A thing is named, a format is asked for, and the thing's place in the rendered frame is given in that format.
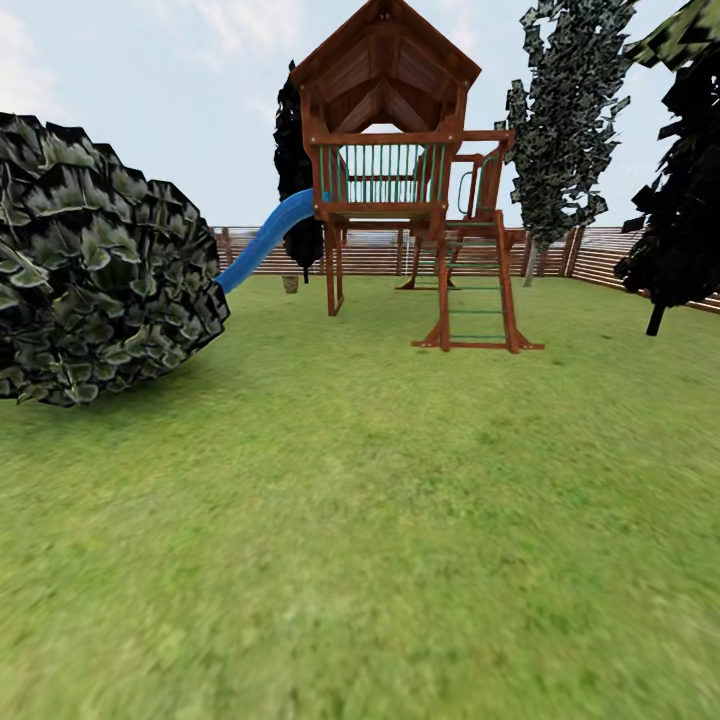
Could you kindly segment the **wicker basket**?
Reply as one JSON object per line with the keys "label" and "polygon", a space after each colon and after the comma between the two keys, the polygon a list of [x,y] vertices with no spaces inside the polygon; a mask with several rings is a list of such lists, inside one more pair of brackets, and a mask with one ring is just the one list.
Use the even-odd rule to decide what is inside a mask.
{"label": "wicker basket", "polygon": [[283,283],[286,293],[297,293],[299,277],[296,273],[284,274]]}

